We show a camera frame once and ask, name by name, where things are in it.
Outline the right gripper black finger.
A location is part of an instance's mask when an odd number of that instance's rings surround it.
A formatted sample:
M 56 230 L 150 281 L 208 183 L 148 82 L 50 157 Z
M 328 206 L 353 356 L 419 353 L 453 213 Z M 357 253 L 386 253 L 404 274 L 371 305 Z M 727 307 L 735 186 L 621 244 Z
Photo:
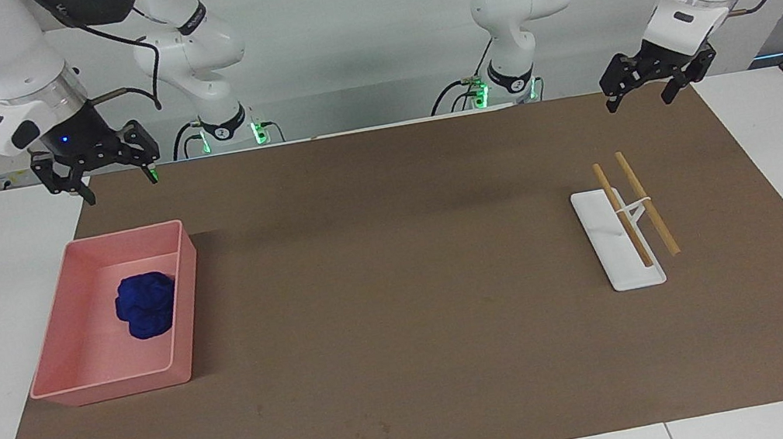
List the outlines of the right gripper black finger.
M 50 194 L 66 192 L 69 195 L 79 195 L 88 206 L 95 205 L 97 202 L 95 192 L 83 179 L 87 172 L 83 164 L 77 163 L 75 166 L 68 167 L 68 173 L 61 175 L 54 169 L 56 161 L 52 156 L 32 158 L 30 163 L 32 172 Z
M 156 160 L 159 148 L 156 139 L 140 124 L 140 121 L 128 121 L 121 130 L 116 131 L 119 162 L 123 165 L 138 167 L 150 183 L 159 181 Z

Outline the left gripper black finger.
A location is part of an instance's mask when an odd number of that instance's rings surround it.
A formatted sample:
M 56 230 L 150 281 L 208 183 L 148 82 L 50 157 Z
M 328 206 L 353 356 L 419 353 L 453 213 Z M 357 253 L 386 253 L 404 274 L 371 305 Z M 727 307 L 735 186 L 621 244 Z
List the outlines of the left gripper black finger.
M 640 70 L 638 56 L 615 54 L 600 77 L 602 94 L 605 94 L 606 109 L 611 114 L 618 111 L 624 96 L 643 86 L 644 80 Z
M 674 102 L 677 95 L 683 90 L 683 88 L 692 85 L 692 83 L 700 82 L 705 77 L 709 66 L 712 64 L 715 58 L 714 52 L 708 52 L 698 54 L 698 56 L 688 64 L 684 70 L 675 71 L 671 75 L 671 79 L 666 83 L 660 98 L 663 99 L 664 104 L 670 105 Z

